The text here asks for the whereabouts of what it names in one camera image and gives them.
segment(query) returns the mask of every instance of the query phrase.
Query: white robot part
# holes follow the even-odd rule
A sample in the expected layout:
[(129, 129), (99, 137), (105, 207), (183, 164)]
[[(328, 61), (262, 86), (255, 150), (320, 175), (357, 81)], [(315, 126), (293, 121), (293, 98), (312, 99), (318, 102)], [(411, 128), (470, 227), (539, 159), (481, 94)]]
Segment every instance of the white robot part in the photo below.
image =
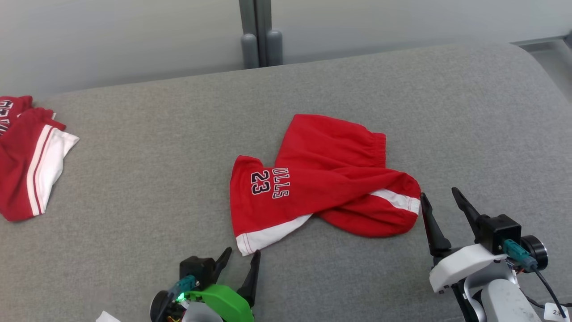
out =
[(541, 322), (525, 295), (511, 281), (489, 282), (481, 295), (487, 322)]
[(444, 290), (463, 278), (487, 267), (495, 260), (504, 260), (506, 254), (493, 255), (481, 244), (465, 246), (445, 257), (429, 272), (433, 292)]

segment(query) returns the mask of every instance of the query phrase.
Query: red basketball shorts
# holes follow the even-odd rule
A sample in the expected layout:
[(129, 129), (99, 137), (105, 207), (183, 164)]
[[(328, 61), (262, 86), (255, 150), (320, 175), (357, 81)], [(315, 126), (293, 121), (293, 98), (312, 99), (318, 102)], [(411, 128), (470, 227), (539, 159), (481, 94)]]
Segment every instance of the red basketball shorts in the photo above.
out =
[(409, 231), (420, 188), (385, 167), (386, 136), (319, 115), (296, 115), (275, 167), (239, 156), (231, 179), (231, 216), (243, 255), (300, 227), (311, 215), (365, 237)]
[(63, 159), (79, 138), (64, 132), (53, 111), (31, 108), (31, 97), (4, 101), (13, 117), (0, 136), (0, 214), (20, 221), (46, 211)]

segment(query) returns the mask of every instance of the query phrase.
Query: white stripe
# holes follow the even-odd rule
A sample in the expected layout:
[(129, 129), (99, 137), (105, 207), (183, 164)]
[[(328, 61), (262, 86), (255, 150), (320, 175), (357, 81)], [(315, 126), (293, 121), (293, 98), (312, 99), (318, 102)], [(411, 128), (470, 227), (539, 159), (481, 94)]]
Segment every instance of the white stripe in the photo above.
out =
[(40, 160), (38, 161), (38, 169), (36, 170), (36, 176), (34, 178), (35, 187), (36, 187), (36, 195), (38, 196), (38, 202), (39, 202), (39, 214), (43, 214), (46, 212), (46, 205), (43, 202), (43, 196), (45, 193), (44, 193), (44, 189), (43, 189), (43, 185), (42, 185), (42, 182), (40, 180), (40, 177), (42, 174), (42, 169), (44, 168), (44, 161), (46, 160), (46, 158), (48, 156), (48, 150), (50, 150), (52, 138), (54, 137), (56, 131), (59, 131), (59, 130), (57, 130), (56, 128), (53, 129), (50, 133), (50, 136), (46, 137), (46, 145), (44, 146), (42, 156), (41, 156)]
[(383, 198), (390, 202), (390, 204), (397, 208), (410, 211), (419, 215), (419, 207), (421, 206), (421, 200), (409, 197), (406, 195), (397, 194), (391, 190), (381, 189), (370, 193), (379, 198)]
[(251, 233), (240, 234), (236, 237), (236, 244), (243, 256), (254, 253), (258, 249), (265, 248), (296, 230), (310, 218), (312, 214), (299, 216), (294, 220), (281, 223), (276, 226), (265, 228)]
[(28, 199), (30, 199), (30, 206), (32, 208), (32, 215), (37, 216), (40, 214), (38, 209), (38, 202), (36, 201), (34, 194), (34, 170), (38, 166), (39, 157), (42, 153), (42, 147), (47, 138), (47, 133), (50, 132), (51, 126), (44, 125), (42, 132), (39, 135), (38, 141), (36, 141), (36, 148), (34, 150), (34, 155), (32, 156), (32, 161), (28, 167), (28, 172), (26, 173), (26, 188), (28, 190)]

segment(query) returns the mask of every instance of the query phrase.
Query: label sticker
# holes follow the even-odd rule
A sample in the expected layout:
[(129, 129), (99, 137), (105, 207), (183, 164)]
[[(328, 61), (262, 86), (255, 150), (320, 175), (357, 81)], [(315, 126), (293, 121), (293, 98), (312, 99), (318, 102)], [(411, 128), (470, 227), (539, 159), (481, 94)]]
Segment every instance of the label sticker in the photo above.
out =
[(546, 303), (544, 306), (544, 319), (546, 321), (558, 321), (558, 322), (570, 322), (570, 315), (568, 315), (568, 309), (562, 307), (566, 318), (562, 316), (560, 310), (554, 303)]

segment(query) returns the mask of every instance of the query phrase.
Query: gray cushion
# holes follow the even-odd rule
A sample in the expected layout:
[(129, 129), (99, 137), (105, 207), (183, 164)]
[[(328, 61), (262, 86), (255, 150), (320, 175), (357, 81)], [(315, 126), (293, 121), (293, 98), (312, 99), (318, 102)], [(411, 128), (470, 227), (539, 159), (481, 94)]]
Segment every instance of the gray cushion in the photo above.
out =
[[(413, 49), (67, 93), (40, 102), (81, 138), (47, 213), (0, 221), (0, 320), (148, 321), (191, 256), (234, 248), (228, 184), (239, 154), (271, 166), (295, 113), (387, 134), (388, 167), (416, 178), (454, 246), (472, 235), (450, 188), (546, 245), (545, 276), (572, 300), (572, 109), (534, 59), (500, 44)], [(259, 321), (460, 321), (432, 293), (420, 218), (361, 238), (317, 218), (262, 252)], [(549, 299), (535, 276), (521, 286)]]

